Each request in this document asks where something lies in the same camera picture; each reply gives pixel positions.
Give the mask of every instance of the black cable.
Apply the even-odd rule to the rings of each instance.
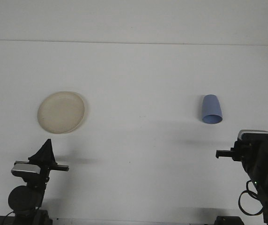
[[[250,182],[251,182],[251,181],[249,180],[249,181],[246,183],[246,190],[243,191],[243,192],[241,192],[241,194],[240,194],[240,196],[239,196],[239,198],[238,198],[238,207],[239,207],[239,209],[240,209],[244,214],[246,214],[246,215],[248,215],[248,216],[257,216],[257,215],[260,215],[261,213],[263,213],[263,207],[262,207],[262,209],[261,209],[259,212],[255,213],[255,214],[251,214],[251,213],[248,213],[247,211],[245,211],[245,210],[242,208],[242,206],[241,206],[241,202],[240,202],[240,200],[241,200],[241,196],[242,196],[244,193],[248,193],[249,196],[251,196],[253,199],[258,200],[258,195],[257,195],[256,193],[254,193],[253,191],[250,191],[250,189],[249,189],[249,187],[248,187],[248,184],[249,184]]]
[[[5,222],[5,219],[7,218],[7,216],[9,216],[11,213],[13,213],[13,211],[12,212],[10,212],[10,213],[8,213],[4,218],[3,218],[3,221],[2,221],[2,223],[1,223],[1,225],[4,225],[4,222]]]

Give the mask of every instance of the plate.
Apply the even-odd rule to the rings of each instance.
[[[79,94],[60,91],[47,97],[39,107],[40,126],[54,134],[64,134],[76,129],[84,118],[84,102]]]

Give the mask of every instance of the white surface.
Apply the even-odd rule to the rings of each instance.
[[[40,103],[72,90],[85,97],[77,130],[52,135]],[[223,121],[200,121],[216,94]],[[212,223],[239,215],[248,177],[216,149],[240,129],[268,131],[268,46],[131,45],[0,41],[0,215],[22,179],[10,174],[47,138],[69,172],[51,172],[51,217]],[[242,199],[246,208],[258,205]],[[242,216],[246,224],[262,217]]]
[[[0,0],[0,39],[268,45],[268,0]]]
[[[87,220],[87,219],[54,219],[54,225],[189,225],[183,223],[152,223],[137,221],[111,221],[111,220]]]

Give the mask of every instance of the cup opening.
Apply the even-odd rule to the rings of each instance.
[[[203,121],[208,124],[216,124],[221,122],[223,119],[218,115],[208,115],[203,118]]]

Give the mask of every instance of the blue cup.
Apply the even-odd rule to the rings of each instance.
[[[216,95],[204,97],[201,117],[204,123],[208,124],[216,124],[223,120],[222,110]]]

